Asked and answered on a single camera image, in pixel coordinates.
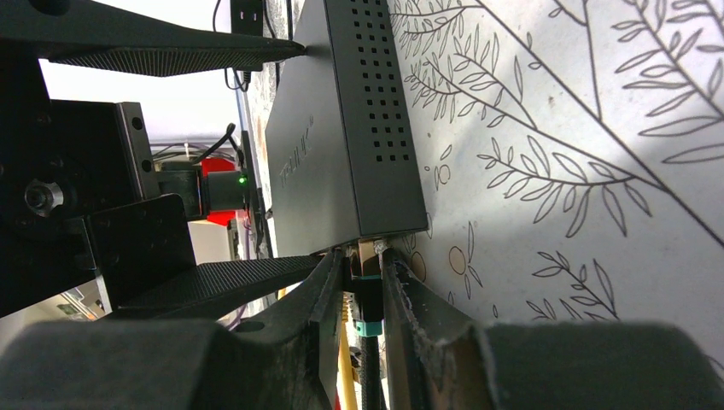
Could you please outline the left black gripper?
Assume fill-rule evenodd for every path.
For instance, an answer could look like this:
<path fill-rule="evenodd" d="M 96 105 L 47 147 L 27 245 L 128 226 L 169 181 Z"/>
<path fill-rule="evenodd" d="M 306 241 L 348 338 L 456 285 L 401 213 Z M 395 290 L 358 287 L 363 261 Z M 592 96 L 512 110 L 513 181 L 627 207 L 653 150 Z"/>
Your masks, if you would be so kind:
<path fill-rule="evenodd" d="M 1 313 L 96 281 L 111 317 L 170 317 L 196 266 L 182 199 L 161 194 L 131 103 L 49 97 L 38 58 L 1 45 Z"/>

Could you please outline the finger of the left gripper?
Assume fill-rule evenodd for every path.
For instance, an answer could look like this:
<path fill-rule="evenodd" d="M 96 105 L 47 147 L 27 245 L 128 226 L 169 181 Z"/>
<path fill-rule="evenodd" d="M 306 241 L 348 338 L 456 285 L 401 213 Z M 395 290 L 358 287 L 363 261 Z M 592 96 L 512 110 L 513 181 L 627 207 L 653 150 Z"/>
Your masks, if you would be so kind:
<path fill-rule="evenodd" d="M 203 263 L 121 303 L 106 319 L 216 320 L 304 280 L 321 260 L 304 255 Z"/>
<path fill-rule="evenodd" d="M 214 69 L 223 32 L 178 26 L 94 1 L 3 1 L 1 40 L 38 59 L 171 77 Z"/>

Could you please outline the black network switch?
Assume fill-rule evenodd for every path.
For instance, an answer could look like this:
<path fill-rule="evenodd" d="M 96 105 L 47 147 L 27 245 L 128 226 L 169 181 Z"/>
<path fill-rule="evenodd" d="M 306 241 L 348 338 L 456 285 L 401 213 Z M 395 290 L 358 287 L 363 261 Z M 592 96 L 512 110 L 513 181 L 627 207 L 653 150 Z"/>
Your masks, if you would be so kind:
<path fill-rule="evenodd" d="M 384 1 L 307 1 L 265 129 L 275 244 L 311 255 L 428 226 Z"/>

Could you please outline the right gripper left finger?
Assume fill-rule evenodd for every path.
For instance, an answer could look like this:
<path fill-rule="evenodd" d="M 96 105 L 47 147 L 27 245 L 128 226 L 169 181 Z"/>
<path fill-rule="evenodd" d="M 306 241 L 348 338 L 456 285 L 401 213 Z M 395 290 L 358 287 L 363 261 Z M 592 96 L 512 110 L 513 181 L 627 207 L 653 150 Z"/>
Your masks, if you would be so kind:
<path fill-rule="evenodd" d="M 330 409 L 346 258 L 212 319 L 40 322 L 1 357 L 4 409 Z"/>

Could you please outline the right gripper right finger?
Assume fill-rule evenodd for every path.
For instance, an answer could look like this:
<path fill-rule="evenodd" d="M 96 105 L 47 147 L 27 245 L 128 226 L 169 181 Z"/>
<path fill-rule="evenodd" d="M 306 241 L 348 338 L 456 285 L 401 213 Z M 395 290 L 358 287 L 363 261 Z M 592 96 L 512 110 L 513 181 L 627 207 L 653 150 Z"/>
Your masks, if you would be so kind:
<path fill-rule="evenodd" d="M 699 346 L 660 323 L 485 326 L 382 253 L 393 409 L 720 409 Z"/>

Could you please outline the black power adapter with cord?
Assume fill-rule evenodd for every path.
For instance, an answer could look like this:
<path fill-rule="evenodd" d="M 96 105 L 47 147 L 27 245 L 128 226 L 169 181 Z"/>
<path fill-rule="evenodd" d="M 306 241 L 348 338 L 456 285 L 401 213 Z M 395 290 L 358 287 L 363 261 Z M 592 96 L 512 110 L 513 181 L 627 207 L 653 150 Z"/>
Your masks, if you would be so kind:
<path fill-rule="evenodd" d="M 211 52 L 213 68 L 223 71 L 227 88 L 246 93 L 252 74 L 267 63 L 305 54 L 304 46 L 277 36 L 267 1 L 229 1 L 228 14 L 230 30 L 222 34 L 225 42 Z"/>

